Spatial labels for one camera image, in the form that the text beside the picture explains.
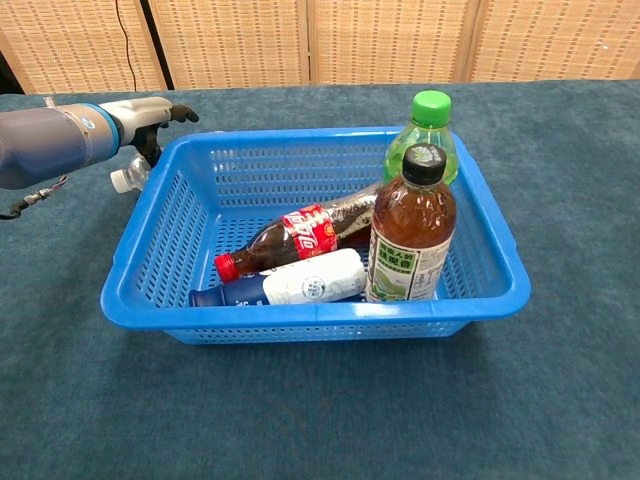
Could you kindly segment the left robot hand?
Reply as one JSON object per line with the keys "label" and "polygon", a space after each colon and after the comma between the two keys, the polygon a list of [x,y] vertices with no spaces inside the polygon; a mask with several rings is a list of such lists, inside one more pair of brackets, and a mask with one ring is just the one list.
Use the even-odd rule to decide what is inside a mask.
{"label": "left robot hand", "polygon": [[156,166],[162,154],[157,140],[159,128],[167,128],[171,121],[199,121],[191,107],[160,96],[107,102],[99,107],[115,123],[119,146],[133,146],[150,167]]}

